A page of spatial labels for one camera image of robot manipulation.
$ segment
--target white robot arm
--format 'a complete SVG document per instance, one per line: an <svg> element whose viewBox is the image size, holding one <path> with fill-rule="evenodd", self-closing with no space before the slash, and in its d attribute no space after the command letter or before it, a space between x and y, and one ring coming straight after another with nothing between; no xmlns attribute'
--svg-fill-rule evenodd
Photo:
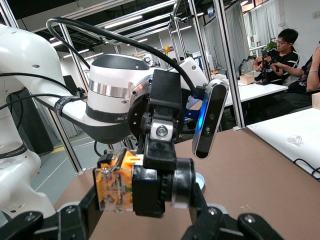
<svg viewBox="0 0 320 240"><path fill-rule="evenodd" d="M60 60L55 49L44 38L16 28L0 28L0 73L28 73L54 79L64 84ZM195 86L207 84L203 72L192 58L181 65ZM92 63L87 103L68 102L61 116L81 127L98 142L113 144L130 134L127 115L130 97L137 83L151 76L154 68L141 59L117 54L106 54ZM181 87L189 89L183 79ZM9 94L26 87L31 94L71 96L62 86L43 78L6 76L0 78L0 106ZM51 110L57 97L37 98ZM0 209L11 218L37 210L44 217L55 213L47 196L30 187L30 181L40 168L40 158L23 144L11 113L0 110Z"/></svg>

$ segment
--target gray floor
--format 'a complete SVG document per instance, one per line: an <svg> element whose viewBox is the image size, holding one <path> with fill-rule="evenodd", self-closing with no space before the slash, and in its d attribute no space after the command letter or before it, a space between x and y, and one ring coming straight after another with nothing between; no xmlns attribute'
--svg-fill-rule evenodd
<svg viewBox="0 0 320 240"><path fill-rule="evenodd" d="M93 168L96 166L99 157L94 151L94 140L91 137L83 132L78 136L70 138L70 142L82 168ZM122 143L114 144L113 147L115 149L122 147ZM103 153L107 148L108 146L105 144L97 144L99 153ZM54 149L61 150L61 144L58 143ZM37 192L45 193L54 205L75 177L75 170L64 150L49 153L40 158L40 171L31 181L30 185ZM0 212L0 226L4 223L6 223L6 219Z"/></svg>

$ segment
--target brown table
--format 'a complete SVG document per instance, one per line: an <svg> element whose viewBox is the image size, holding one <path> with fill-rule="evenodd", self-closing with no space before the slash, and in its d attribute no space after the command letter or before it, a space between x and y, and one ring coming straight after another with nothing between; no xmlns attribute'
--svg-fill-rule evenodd
<svg viewBox="0 0 320 240"><path fill-rule="evenodd" d="M256 213L284 239L320 238L320 183L249 130L218 132L205 160L193 157L191 141L177 144L176 154L194 159L206 201L223 205L231 217ZM74 178L55 207L80 200L92 184L89 169ZM188 210L169 204L162 219L104 212L91 239L176 240L190 224Z"/></svg>

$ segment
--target ceiling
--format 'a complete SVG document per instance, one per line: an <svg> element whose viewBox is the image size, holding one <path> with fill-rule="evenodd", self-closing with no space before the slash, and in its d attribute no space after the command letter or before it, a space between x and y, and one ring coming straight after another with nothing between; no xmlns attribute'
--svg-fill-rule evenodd
<svg viewBox="0 0 320 240"><path fill-rule="evenodd" d="M204 13L205 15L207 14L207 9L213 5L212 0L194 0L194 1L195 1L195 5L197 8L197 10L196 10L197 13ZM223 0L225 6L230 5L234 1L235 0ZM23 18L32 16L35 14L39 14L39 13L42 13L47 10L51 10L53 8L61 7L66 4L74 3L75 0L52 0L52 1L28 0L27 4L26 4L26 0L7 0L7 2L11 8L11 11L12 11L14 17L17 20L20 20L20 19L23 20ZM122 4L122 5L113 7L113 8L109 8L107 10L103 10L103 11L79 18L78 20L85 22L85 23L88 23L88 24L91 24L91 25L98 25L98 24L104 23L106 21L113 20L113 19L119 18L121 16L131 14L136 11L139 11L139 10L142 10L142 9L145 9L145 8L148 8L148 7L163 3L163 2L166 2L166 1L165 0L134 0L134 1L131 1L131 2L128 2L128 3ZM142 21L149 20L151 18L160 16L160 15L170 13L170 12L172 12L172 10L173 10L173 5L170 5L170 6L158 9L158 10L154 10L152 12L143 14L142 18L139 20L135 20L134 22L125 23L120 26L115 26L115 27L110 28L109 30L111 30L111 31L119 30L123 27L130 26L130 25L136 24L138 22L142 22ZM187 17L190 15L189 4L188 4L187 0L181 0L180 5L177 10L177 14L179 14L180 18ZM164 19L157 20L157 21L151 22L149 24L145 24L143 26L137 26L133 29L123 31L120 34L121 35L132 34L137 31L145 30L145 29L152 27L154 25L168 22L169 20L170 20L170 17L166 17ZM4 23L4 20L2 19L1 16L0 16L0 22ZM92 50L93 47L96 47L98 45L103 44L103 42L101 40L90 37L84 33L78 32L78 31L73 30L71 28L68 28L68 30L69 30L69 34L72 39L72 43L78 51L83 50L83 49L87 49L87 48ZM44 37L47 40L49 40L50 38L53 37L47 29L38 31L36 33L41 35L42 37ZM55 48L57 49L57 51L60 51L60 52L66 52L66 53L69 52L68 49L63 45L56 46Z"/></svg>

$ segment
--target person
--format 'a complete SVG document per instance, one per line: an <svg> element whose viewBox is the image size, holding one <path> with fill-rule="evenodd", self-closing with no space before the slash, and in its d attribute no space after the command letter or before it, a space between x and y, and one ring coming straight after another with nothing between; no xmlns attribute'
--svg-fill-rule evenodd
<svg viewBox="0 0 320 240"><path fill-rule="evenodd" d="M311 95L320 92L320 46L315 49L311 58L302 68L294 68L280 62L273 63L271 66L278 66L279 69L300 78L291 83L285 93L270 97L267 101L262 102L269 119L312 105ZM262 120L261 114L257 114L254 122Z"/></svg>
<svg viewBox="0 0 320 240"><path fill-rule="evenodd" d="M280 32L277 39L276 49L271 49L267 52L267 57L265 60L268 64L274 60L278 63L288 65L292 68L297 68L299 64L299 55L293 47L295 41L298 38L298 32L294 29L287 28ZM253 69L261 72L263 70L263 57L259 56L253 61ZM269 83L282 85L285 80L290 76L290 73L277 68L275 65L270 65L267 69L267 81ZM263 73L260 73L258 77L255 78L256 81L263 80Z"/></svg>

